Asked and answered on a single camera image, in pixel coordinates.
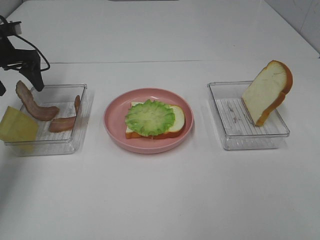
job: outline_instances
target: pink plate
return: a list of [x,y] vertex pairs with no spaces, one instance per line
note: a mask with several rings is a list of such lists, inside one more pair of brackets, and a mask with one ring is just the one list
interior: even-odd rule
[[[182,108],[185,126],[179,136],[157,140],[144,137],[126,139],[125,116],[131,107],[131,102],[145,102],[148,99],[178,105]],[[161,153],[178,146],[187,137],[193,125],[194,116],[188,103],[179,95],[160,88],[128,91],[114,99],[104,112],[104,127],[113,141],[126,150],[140,154]]]

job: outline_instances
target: yellow cheese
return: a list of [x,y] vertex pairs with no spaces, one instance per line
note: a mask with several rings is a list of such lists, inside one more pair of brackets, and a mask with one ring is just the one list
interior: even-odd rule
[[0,122],[0,139],[4,142],[35,141],[38,127],[31,117],[8,106]]

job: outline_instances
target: sandwich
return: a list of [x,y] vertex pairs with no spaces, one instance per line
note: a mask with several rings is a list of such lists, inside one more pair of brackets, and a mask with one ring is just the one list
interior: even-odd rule
[[185,126],[185,114],[178,105],[147,100],[131,102],[125,116],[127,139],[166,139],[178,137]]
[[241,97],[256,126],[265,123],[269,114],[284,101],[292,85],[292,73],[284,63],[272,60],[262,69]]

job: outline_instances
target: fake bread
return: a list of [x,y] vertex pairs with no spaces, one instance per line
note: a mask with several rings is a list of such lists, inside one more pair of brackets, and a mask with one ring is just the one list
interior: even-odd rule
[[[143,104],[143,102],[132,101],[131,107],[137,104]],[[131,130],[129,127],[126,127],[125,137],[127,139],[135,139],[135,138],[166,139],[166,138],[178,137],[183,131],[183,128],[185,125],[185,114],[184,114],[184,111],[181,109],[181,107],[177,105],[169,105],[169,106],[173,110],[175,120],[173,125],[165,133],[159,134],[157,136],[142,136],[139,133]]]
[[285,99],[293,84],[292,73],[282,62],[272,60],[244,91],[242,100],[256,126]]

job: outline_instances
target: bread crust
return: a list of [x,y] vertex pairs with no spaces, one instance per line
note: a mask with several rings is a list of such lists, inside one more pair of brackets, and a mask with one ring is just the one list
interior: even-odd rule
[[267,107],[261,114],[261,117],[256,121],[255,125],[258,127],[261,127],[267,118],[269,117],[269,114],[276,109],[286,98],[286,95],[289,93],[291,90],[291,87],[293,85],[293,76],[290,71],[290,69],[282,62],[277,61],[277,60],[272,60],[271,62],[268,63],[268,65],[263,69],[265,70],[270,64],[272,63],[279,63],[285,70],[286,73],[286,84],[283,88],[283,90],[279,93],[279,96],[271,103],[269,107]]
[[138,139],[138,138],[147,138],[147,139],[167,139],[167,138],[176,138],[178,137],[184,130],[186,125],[186,121],[184,121],[183,127],[179,131],[167,131],[165,133],[159,134],[157,136],[141,136],[139,133],[133,132],[126,132],[125,138],[126,139]]

